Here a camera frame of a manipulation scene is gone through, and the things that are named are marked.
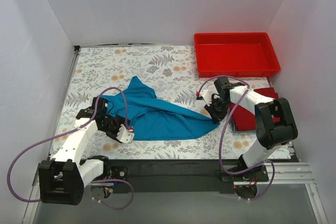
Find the teal blue t shirt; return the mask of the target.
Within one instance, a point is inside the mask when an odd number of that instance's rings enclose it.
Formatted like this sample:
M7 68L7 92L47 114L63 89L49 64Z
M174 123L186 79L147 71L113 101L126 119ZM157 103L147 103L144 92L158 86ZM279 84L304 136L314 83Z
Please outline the teal blue t shirt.
M135 141L193 140L219 126L202 114L158 99L155 91L136 76L123 94L127 106L121 93L102 97L108 100L111 116L128 115Z

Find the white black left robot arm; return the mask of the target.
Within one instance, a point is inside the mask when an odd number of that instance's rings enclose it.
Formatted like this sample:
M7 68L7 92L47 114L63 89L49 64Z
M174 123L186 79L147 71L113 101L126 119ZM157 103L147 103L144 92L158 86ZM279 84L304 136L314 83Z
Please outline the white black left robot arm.
M50 160L38 165L41 202L78 205L85 187L93 180L106 182L111 178L106 156L96 155L81 161L86 146L98 131L120 140L121 132L130 124L127 116L111 116L109 112L108 100L98 97L90 107L78 112L75 127L63 146Z

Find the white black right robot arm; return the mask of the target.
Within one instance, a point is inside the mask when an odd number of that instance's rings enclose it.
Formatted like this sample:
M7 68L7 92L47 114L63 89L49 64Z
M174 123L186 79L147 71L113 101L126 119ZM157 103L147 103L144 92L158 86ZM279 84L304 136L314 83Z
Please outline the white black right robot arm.
M255 92L250 85L238 78L230 83L230 76L212 78L216 93L200 88L196 94L198 100L204 100L204 108L210 114L213 123L226 120L224 128L233 113L241 106L255 116L256 141L249 150L240 156L237 169L228 171L219 160L223 172L239 176L242 180L251 180L257 169L268 161L268 157L281 146L298 137L298 130L287 99L273 99Z

